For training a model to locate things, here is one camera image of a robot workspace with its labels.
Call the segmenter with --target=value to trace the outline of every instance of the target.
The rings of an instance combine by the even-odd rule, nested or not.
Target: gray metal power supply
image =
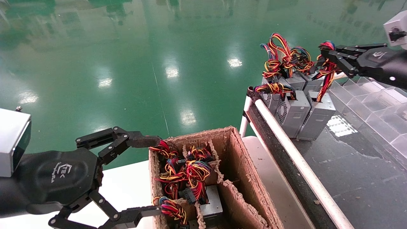
[[[292,78],[285,79],[295,90],[303,90],[305,86],[305,80],[302,77],[302,72],[296,71],[293,73]]]
[[[322,87],[322,83],[324,82],[325,77],[321,77],[316,80],[312,80],[312,78],[318,74],[318,72],[315,72],[314,74],[311,75],[304,75],[301,72],[296,72],[298,73],[299,76],[301,76],[305,80],[305,87],[303,89],[305,94],[308,94],[309,91],[320,91]]]
[[[303,91],[295,91],[297,100],[289,100],[288,96],[285,100],[278,103],[276,111],[276,119],[280,122],[282,129],[289,138],[295,138],[305,117],[307,116],[311,105],[308,102]]]
[[[278,79],[278,82],[282,83],[283,85],[291,86],[283,77],[280,77]],[[261,83],[264,85],[267,84],[268,82],[265,78],[263,78]],[[271,114],[274,115],[276,113],[276,109],[278,106],[278,102],[280,101],[281,95],[262,94],[261,96],[263,98],[264,104],[269,108]]]
[[[320,103],[314,102],[317,96],[318,92],[316,91],[310,91],[307,96],[311,104],[311,110],[297,135],[297,140],[316,140],[335,114],[336,109],[329,94],[325,93]]]

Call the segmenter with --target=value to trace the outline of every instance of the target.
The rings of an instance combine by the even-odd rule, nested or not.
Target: cardboard box
[[[215,161],[210,162],[213,172],[205,183],[207,186],[217,185],[224,222],[228,224],[220,225],[219,229],[284,228],[236,128],[208,130],[167,140],[182,149],[184,155],[192,145],[209,144]],[[151,198],[163,196],[162,184],[156,180],[160,176],[158,154],[151,151],[149,166]],[[188,220],[197,219],[199,229],[206,228],[198,203],[188,205],[184,199],[176,202],[186,210]],[[154,223],[156,229],[169,229],[167,219],[163,215],[155,216]]]

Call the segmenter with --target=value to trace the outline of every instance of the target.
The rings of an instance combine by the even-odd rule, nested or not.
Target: robotic hand
[[[391,46],[387,44],[337,46],[335,50],[321,48],[321,55],[337,64],[349,78],[355,75],[373,78],[379,82],[407,89],[407,11],[400,12],[384,24]]]
[[[30,131],[27,126],[30,126],[31,116],[19,111],[3,109],[0,109],[0,114],[2,117],[7,114],[13,117],[24,117],[21,125],[18,123],[9,125],[12,128],[16,126],[21,128],[17,132],[8,131],[8,136],[20,135],[15,138],[18,139],[14,142],[17,146],[22,140],[28,144],[27,137],[24,138],[24,136],[27,136],[27,131]],[[0,121],[2,134],[7,132],[7,125],[3,122]],[[96,229],[68,220],[71,213],[80,211],[94,201],[109,216],[109,220],[99,229],[136,227],[142,217],[159,215],[161,210],[156,206],[148,206],[117,212],[98,192],[102,185],[102,165],[109,164],[129,147],[155,146],[160,143],[160,140],[158,136],[143,136],[139,131],[125,131],[119,127],[113,127],[77,138],[77,149],[70,152],[47,151],[26,154],[20,160],[15,157],[15,155],[22,155],[21,151],[16,150],[19,147],[14,146],[9,152],[0,147],[0,156],[9,153],[11,164],[19,163],[18,167],[15,166],[14,172],[11,171],[10,177],[0,177],[0,218],[60,211],[48,222],[52,228]],[[109,145],[101,150],[98,156],[89,151],[106,144]]]

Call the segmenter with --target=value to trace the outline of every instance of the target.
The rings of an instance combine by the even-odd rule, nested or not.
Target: cable connector
[[[202,159],[201,161],[206,162],[206,163],[209,163],[209,162],[211,162],[211,161],[214,161],[214,159],[213,159],[212,156],[209,156],[209,157],[207,157],[207,158],[205,158],[205,159]]]
[[[294,55],[294,56],[292,57],[292,59],[291,59],[291,63],[292,63],[292,64],[296,64],[296,63],[298,63],[298,58],[297,58],[297,56],[296,56],[296,55]]]
[[[194,161],[195,157],[194,155],[191,153],[191,151],[188,152],[188,155],[185,157],[188,161]]]
[[[186,159],[181,159],[177,161],[178,165],[180,164],[185,164],[186,163]]]
[[[189,225],[179,225],[179,224],[176,224],[176,225],[175,225],[175,229],[190,229],[190,226],[189,226]]]
[[[317,67],[315,67],[315,66],[312,66],[312,67],[310,67],[310,69],[309,69],[309,74],[314,74],[315,72],[317,71]]]
[[[179,196],[186,199],[188,204],[193,205],[197,200],[194,196],[194,193],[190,188],[186,188],[183,191],[178,192]]]

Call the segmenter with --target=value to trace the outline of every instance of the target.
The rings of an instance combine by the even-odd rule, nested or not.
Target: black connector
[[[212,156],[209,156],[209,157],[207,157],[207,158],[205,158],[205,159],[202,159],[201,161],[206,162],[206,163],[209,163],[209,162],[211,162],[211,161],[214,161],[214,159],[213,159]]]
[[[194,157],[193,154],[188,154],[188,155],[186,156],[186,159],[187,159],[188,161],[194,161],[194,160],[195,160],[195,157]]]
[[[191,190],[190,188],[186,188],[186,189],[183,190],[183,191],[179,191],[178,194],[179,194],[179,196],[180,196],[181,198],[186,199],[186,201],[187,201],[188,204],[190,204],[190,205],[195,204],[195,202],[197,201],[196,198],[195,198],[195,196],[194,196],[194,193],[192,192],[192,190]]]
[[[292,64],[296,64],[296,63],[298,63],[298,58],[297,58],[297,56],[296,56],[296,55],[294,55],[294,56],[292,57],[292,59],[291,59],[291,63],[292,63]]]
[[[309,69],[309,74],[311,74],[311,75],[314,74],[316,70],[317,70],[317,67],[312,66],[312,67]]]
[[[175,225],[175,229],[189,229],[189,228],[190,228],[189,225],[179,225],[179,224]]]
[[[394,29],[391,33],[389,33],[389,38],[390,41],[394,42],[397,41],[400,38],[403,38],[407,35],[407,33],[405,31],[400,31],[400,30],[396,30]]]

